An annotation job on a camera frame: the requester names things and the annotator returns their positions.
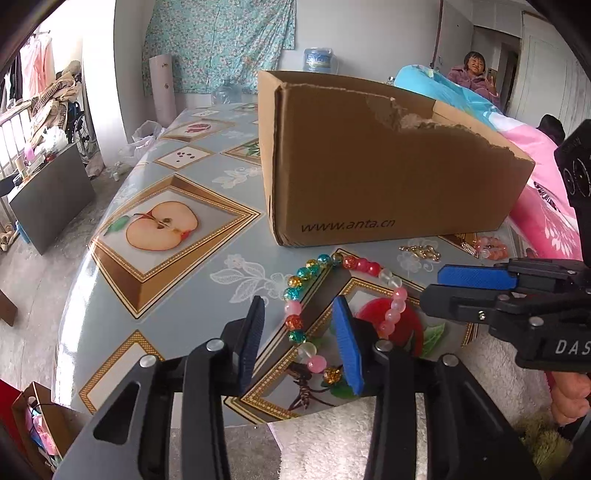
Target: woman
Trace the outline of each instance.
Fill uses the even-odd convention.
[[[452,68],[447,78],[461,87],[476,92],[498,107],[500,96],[496,92],[495,85],[485,77],[485,70],[484,57],[477,51],[471,51],[464,58],[464,65]]]

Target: halved apple illustration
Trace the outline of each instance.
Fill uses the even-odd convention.
[[[132,247],[151,252],[180,245],[199,225],[184,203],[162,202],[129,224],[125,237]]]

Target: bottle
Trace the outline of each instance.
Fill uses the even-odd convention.
[[[332,48],[307,48],[304,50],[304,72],[337,73],[338,64]]]
[[[224,79],[223,83],[212,93],[212,103],[240,103],[242,101],[242,89],[236,83],[232,83],[229,78]]]

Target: floral curtain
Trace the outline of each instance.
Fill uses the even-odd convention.
[[[225,78],[256,92],[256,73],[277,68],[296,43],[295,0],[156,0],[142,50],[144,92],[150,57],[173,56],[174,91],[212,93]]]

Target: cardboard box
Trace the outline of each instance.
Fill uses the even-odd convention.
[[[35,397],[39,402],[37,411],[43,414],[47,429],[51,438],[53,438],[59,455],[63,458],[68,448],[75,439],[67,427],[63,416],[65,407],[51,402],[51,390],[37,382],[31,383],[12,404],[12,414],[17,424],[18,433],[27,453],[27,458],[31,462],[33,469],[44,480],[49,480],[53,476],[53,471],[47,461],[41,454],[38,445],[31,440],[25,425],[25,415],[28,414],[28,398]]]
[[[311,246],[496,230],[534,162],[446,103],[382,83],[259,72],[271,229]]]

